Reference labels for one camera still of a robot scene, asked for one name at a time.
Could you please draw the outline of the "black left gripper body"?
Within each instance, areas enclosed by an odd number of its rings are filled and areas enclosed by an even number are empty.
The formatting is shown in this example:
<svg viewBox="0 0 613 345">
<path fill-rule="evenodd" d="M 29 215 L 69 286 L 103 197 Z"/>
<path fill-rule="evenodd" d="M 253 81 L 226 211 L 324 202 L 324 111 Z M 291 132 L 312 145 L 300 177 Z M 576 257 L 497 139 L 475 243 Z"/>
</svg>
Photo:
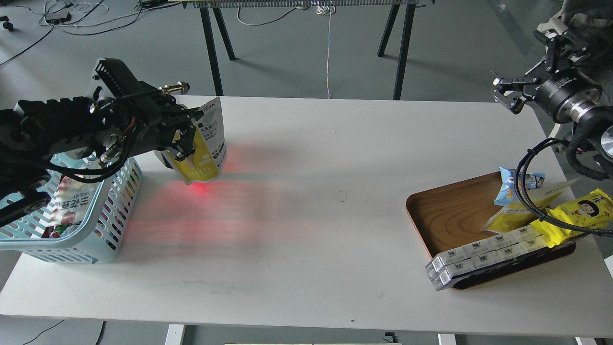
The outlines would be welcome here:
<svg viewBox="0 0 613 345">
<path fill-rule="evenodd" d="M 88 153 L 104 162 L 123 155 L 134 157 L 162 150 L 158 124 L 162 111 L 186 108 L 177 103 L 173 92 L 190 89 L 187 83 L 156 88 L 136 79 L 120 59 L 102 57 L 94 66 L 90 97 L 92 115 L 106 126 L 88 145 Z"/>
</svg>

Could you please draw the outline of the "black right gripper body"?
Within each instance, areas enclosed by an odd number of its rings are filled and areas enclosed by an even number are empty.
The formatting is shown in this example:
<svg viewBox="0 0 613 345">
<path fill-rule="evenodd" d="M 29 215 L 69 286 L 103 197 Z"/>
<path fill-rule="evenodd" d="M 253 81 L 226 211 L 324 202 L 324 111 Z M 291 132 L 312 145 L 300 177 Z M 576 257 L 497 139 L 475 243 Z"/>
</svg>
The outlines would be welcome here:
<svg viewBox="0 0 613 345">
<path fill-rule="evenodd" d="M 538 88 L 538 106 L 556 124 L 578 122 L 598 105 L 602 87 L 577 68 L 559 70 Z"/>
</svg>

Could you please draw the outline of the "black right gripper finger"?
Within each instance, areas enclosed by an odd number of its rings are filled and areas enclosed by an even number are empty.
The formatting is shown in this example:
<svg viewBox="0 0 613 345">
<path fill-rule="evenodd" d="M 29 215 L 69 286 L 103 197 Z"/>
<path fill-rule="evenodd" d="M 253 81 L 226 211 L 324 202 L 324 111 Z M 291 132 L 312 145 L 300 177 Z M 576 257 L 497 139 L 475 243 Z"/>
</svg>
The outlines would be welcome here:
<svg viewBox="0 0 613 345">
<path fill-rule="evenodd" d="M 492 74 L 493 100 L 515 115 L 522 111 L 526 102 L 534 100 L 536 90 L 543 83 L 541 77 L 531 72 L 523 77 L 503 77 L 496 70 L 492 70 Z"/>
<path fill-rule="evenodd" d="M 590 53 L 588 41 L 573 29 L 564 29 L 552 37 L 535 30 L 534 37 L 546 46 L 542 63 L 547 73 L 571 68 Z"/>
</svg>

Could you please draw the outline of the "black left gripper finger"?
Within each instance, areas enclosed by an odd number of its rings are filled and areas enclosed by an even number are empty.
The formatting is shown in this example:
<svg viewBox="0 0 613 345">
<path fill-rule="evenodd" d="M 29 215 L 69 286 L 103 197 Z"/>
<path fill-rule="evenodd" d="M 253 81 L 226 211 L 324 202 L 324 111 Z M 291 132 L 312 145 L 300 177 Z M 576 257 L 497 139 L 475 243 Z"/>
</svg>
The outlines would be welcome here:
<svg viewBox="0 0 613 345">
<path fill-rule="evenodd" d="M 199 108 L 179 108 L 171 109 L 170 111 L 162 111 L 160 113 L 161 120 L 158 124 L 158 135 L 174 136 L 178 130 L 181 133 L 185 132 L 194 134 L 195 128 L 193 124 L 204 116 L 204 111 Z"/>
<path fill-rule="evenodd" d="M 191 156 L 195 149 L 193 148 L 194 134 L 176 131 L 174 136 L 160 136 L 160 143 L 163 144 L 163 149 L 169 153 L 170 158 L 176 161 L 184 161 Z"/>
</svg>

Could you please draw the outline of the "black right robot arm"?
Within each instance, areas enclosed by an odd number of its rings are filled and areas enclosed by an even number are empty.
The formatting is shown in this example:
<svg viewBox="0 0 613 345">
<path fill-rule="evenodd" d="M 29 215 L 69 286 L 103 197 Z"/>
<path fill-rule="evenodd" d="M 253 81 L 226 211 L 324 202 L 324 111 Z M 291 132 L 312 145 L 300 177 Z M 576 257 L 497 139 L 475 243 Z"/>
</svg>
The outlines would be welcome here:
<svg viewBox="0 0 613 345">
<path fill-rule="evenodd" d="M 612 107 L 600 103 L 602 86 L 576 66 L 588 56 L 589 44 L 571 29 L 547 36 L 534 31 L 545 45 L 545 56 L 522 77 L 495 74 L 492 95 L 513 114 L 526 103 L 546 113 L 556 124 L 573 123 L 573 131 L 561 144 L 577 173 L 602 181 L 612 178 Z"/>
</svg>

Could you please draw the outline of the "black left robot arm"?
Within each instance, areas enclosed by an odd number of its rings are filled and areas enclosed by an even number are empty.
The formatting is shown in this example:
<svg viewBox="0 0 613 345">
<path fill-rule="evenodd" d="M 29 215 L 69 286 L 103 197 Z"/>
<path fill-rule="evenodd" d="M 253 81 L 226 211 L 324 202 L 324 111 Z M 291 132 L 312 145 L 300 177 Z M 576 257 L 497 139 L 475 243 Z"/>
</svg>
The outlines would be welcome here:
<svg viewBox="0 0 613 345">
<path fill-rule="evenodd" d="M 136 79 L 120 59 L 102 57 L 85 96 L 61 100 L 20 100 L 1 112 L 1 197 L 21 199 L 1 208 L 1 225 L 42 209 L 52 197 L 40 190 L 50 171 L 81 183 L 99 183 L 127 159 L 149 151 L 191 156 L 197 108 L 177 103 L 174 92 L 188 83 L 162 88 Z"/>
</svg>

